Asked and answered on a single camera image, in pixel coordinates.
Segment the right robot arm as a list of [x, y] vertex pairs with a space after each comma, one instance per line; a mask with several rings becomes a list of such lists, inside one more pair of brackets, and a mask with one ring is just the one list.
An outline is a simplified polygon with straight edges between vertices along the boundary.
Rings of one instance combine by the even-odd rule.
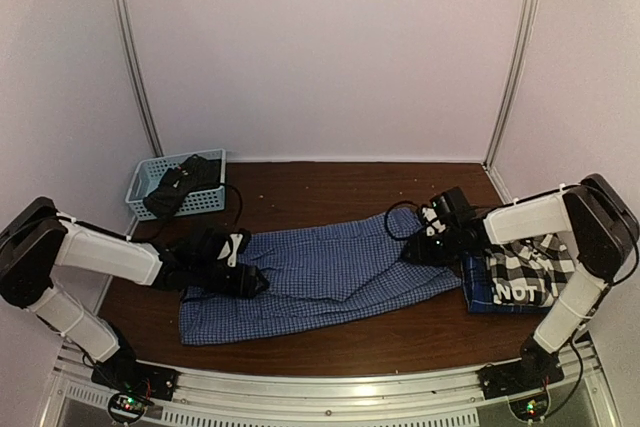
[[474, 206], [454, 187], [422, 206], [419, 219], [402, 260], [449, 267], [480, 254], [494, 303], [548, 308], [513, 366], [513, 380], [526, 389], [550, 373], [558, 351], [623, 282], [628, 257], [639, 254], [639, 221], [599, 174], [499, 207]]

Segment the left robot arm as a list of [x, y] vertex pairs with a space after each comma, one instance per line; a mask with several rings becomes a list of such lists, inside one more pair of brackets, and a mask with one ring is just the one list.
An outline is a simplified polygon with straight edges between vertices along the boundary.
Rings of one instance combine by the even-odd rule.
[[195, 287], [253, 299], [269, 282], [258, 267], [239, 260], [250, 239], [246, 230], [214, 228], [169, 244], [133, 239], [67, 216], [51, 199], [38, 197], [1, 232], [1, 296], [76, 344], [96, 373], [133, 391], [144, 380], [133, 349], [57, 283], [53, 269], [79, 268], [162, 291]]

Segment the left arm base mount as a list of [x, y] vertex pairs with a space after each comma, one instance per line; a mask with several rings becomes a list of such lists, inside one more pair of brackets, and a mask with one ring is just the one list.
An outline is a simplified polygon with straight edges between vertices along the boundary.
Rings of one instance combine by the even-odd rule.
[[91, 381], [114, 390], [107, 401], [107, 414], [118, 426], [138, 422], [155, 403], [173, 399], [178, 371], [138, 361], [133, 347], [115, 328], [118, 349], [109, 359], [98, 361], [83, 347], [83, 364], [92, 369]]

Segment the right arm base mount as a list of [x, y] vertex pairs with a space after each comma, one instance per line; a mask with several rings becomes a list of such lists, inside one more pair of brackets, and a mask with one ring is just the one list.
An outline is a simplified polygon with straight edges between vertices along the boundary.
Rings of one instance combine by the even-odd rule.
[[486, 400], [506, 397], [518, 421], [541, 422], [551, 411], [549, 386], [564, 379], [558, 352], [547, 352], [529, 336], [518, 360], [486, 364], [477, 371]]

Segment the blue small-check shirt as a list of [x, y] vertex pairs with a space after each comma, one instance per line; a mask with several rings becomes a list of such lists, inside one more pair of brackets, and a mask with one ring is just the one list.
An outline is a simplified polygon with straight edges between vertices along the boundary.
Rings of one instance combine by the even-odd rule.
[[182, 344], [236, 343], [380, 315], [460, 286], [447, 268], [402, 261], [403, 237], [421, 224], [407, 208], [364, 220], [259, 233], [240, 255], [270, 282], [253, 299], [186, 291]]

